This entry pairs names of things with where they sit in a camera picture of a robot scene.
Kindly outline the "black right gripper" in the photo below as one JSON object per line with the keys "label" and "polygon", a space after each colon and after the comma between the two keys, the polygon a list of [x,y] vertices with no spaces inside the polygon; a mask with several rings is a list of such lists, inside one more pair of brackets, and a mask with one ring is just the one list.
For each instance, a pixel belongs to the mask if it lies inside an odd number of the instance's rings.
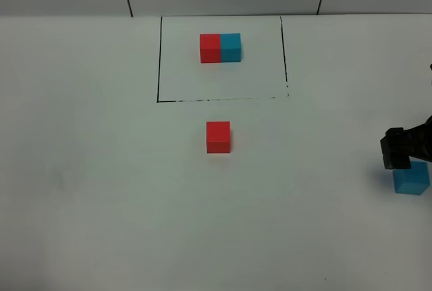
{"label": "black right gripper", "polygon": [[390,128],[380,140],[385,169],[410,169],[410,158],[431,162],[431,117],[411,129]]}

